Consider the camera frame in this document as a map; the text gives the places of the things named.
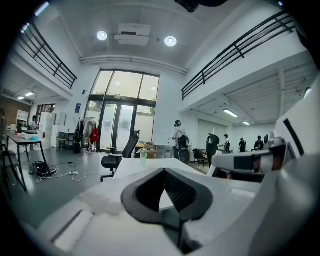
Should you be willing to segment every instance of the black device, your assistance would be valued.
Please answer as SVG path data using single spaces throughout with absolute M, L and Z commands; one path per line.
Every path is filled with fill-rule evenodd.
M 181 126 L 181 121 L 177 120 L 174 122 L 174 127 L 180 127 Z
M 209 168 L 211 166 L 211 159 L 216 154 L 216 152 L 218 150 L 219 143 L 220 143 L 219 137 L 217 135 L 209 133 L 209 136 L 206 139 L 206 153 L 208 156 Z
M 198 7 L 218 7 L 223 5 L 228 0 L 174 0 L 177 4 L 181 5 L 189 13 L 194 13 Z
M 31 165 L 30 165 L 30 172 L 29 174 L 34 174 L 38 177 L 50 177 L 52 175 L 55 175 L 57 173 L 57 169 L 50 169 L 49 166 L 42 161 L 34 161 Z

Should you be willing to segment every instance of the metal railing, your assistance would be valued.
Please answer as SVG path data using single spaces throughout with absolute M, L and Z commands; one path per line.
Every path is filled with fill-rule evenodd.
M 190 82 L 188 82 L 181 90 L 182 100 L 184 100 L 199 86 L 205 85 L 206 82 L 215 74 L 239 58 L 244 59 L 245 55 L 253 49 L 285 32 L 293 33 L 294 29 L 295 24 L 293 18 L 285 11 L 281 11 L 270 18 L 267 18 L 223 50 L 193 79 L 191 79 Z
M 72 88 L 77 77 L 51 49 L 34 23 L 25 23 L 18 44 L 44 69 L 68 88 Z

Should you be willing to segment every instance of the black foam padding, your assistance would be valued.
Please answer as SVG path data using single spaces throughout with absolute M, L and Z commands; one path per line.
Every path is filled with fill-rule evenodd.
M 250 156 L 235 156 L 234 169 L 236 170 L 252 170 L 254 168 L 254 158 Z
M 193 187 L 168 172 L 165 179 L 165 191 L 178 213 L 192 204 L 197 198 L 197 192 Z
M 137 200 L 151 210 L 158 212 L 161 195 L 165 190 L 165 173 L 160 172 L 156 176 L 150 178 L 147 182 L 140 185 L 135 196 Z
M 126 211 L 142 223 L 160 224 L 161 195 L 166 190 L 180 221 L 200 219 L 213 201 L 210 190 L 171 169 L 159 169 L 128 185 L 121 194 Z

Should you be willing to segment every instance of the hanging clothes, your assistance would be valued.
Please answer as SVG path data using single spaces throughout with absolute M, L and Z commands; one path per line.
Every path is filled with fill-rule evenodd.
M 92 134 L 94 127 L 96 126 L 96 120 L 93 118 L 90 118 L 89 120 L 85 121 L 84 130 L 83 130 L 83 136 L 86 138 L 89 138 Z

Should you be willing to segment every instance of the doorway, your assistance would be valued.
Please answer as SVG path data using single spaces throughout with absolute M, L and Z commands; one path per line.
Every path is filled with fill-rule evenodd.
M 136 113 L 136 105 L 105 101 L 98 126 L 98 150 L 110 153 L 108 148 L 117 148 L 117 153 L 123 152 L 135 127 Z

